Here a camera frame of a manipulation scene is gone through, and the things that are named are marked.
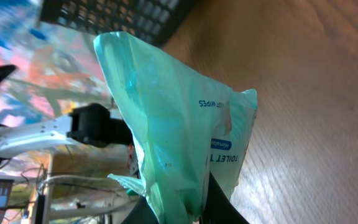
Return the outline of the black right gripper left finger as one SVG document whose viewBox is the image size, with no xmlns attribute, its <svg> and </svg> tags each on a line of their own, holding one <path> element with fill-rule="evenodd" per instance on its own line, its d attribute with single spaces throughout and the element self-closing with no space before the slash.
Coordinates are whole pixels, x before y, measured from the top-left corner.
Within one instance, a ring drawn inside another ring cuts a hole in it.
<svg viewBox="0 0 358 224">
<path fill-rule="evenodd" d="M 121 224 L 158 224 L 158 220 L 145 197 L 140 197 L 135 207 Z"/>
</svg>

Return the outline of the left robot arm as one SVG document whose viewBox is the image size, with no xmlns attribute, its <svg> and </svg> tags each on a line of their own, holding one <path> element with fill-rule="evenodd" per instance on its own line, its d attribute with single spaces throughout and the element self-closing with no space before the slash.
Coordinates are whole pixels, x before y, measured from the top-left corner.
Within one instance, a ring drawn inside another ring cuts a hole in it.
<svg viewBox="0 0 358 224">
<path fill-rule="evenodd" d="M 92 103 L 48 121 L 14 128 L 0 124 L 0 165 L 20 154 L 48 147 L 84 144 L 104 148 L 132 143 L 125 121 L 112 118 L 107 108 Z"/>
</svg>

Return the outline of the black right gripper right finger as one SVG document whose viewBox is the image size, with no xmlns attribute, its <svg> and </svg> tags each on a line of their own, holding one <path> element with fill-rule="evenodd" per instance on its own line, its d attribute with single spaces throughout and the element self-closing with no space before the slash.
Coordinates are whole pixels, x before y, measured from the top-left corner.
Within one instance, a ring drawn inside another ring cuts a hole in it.
<svg viewBox="0 0 358 224">
<path fill-rule="evenodd" d="M 249 224 L 230 203 L 211 172 L 209 173 L 208 196 L 201 215 L 201 223 Z"/>
</svg>

